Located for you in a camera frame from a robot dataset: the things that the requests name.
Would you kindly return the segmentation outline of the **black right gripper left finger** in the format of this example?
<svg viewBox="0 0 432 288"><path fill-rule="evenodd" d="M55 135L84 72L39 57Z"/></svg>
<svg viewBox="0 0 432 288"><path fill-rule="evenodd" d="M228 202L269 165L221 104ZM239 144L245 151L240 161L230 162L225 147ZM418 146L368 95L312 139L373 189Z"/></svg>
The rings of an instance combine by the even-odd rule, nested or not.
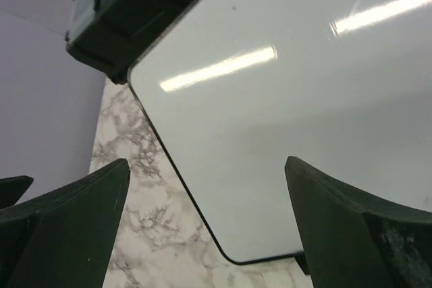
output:
<svg viewBox="0 0 432 288"><path fill-rule="evenodd" d="M102 287L130 184L126 159L25 202L1 180L1 286Z"/></svg>

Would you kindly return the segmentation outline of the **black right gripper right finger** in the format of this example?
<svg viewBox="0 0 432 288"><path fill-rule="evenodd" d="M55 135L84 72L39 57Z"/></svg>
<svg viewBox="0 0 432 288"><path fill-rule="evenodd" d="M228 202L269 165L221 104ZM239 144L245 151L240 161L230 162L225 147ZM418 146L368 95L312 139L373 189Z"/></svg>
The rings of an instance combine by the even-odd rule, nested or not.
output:
<svg viewBox="0 0 432 288"><path fill-rule="evenodd" d="M430 287L431 213L337 180L298 157L285 175L314 287Z"/></svg>

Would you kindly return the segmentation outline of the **white whiteboard with black rim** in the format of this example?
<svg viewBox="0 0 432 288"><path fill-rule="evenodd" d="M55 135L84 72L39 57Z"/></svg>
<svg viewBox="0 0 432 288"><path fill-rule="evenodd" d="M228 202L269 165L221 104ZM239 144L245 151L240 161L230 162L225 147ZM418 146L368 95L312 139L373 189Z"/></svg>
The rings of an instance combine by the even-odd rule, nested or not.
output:
<svg viewBox="0 0 432 288"><path fill-rule="evenodd" d="M289 156L431 209L431 0L200 0L129 83L234 263L302 250Z"/></svg>

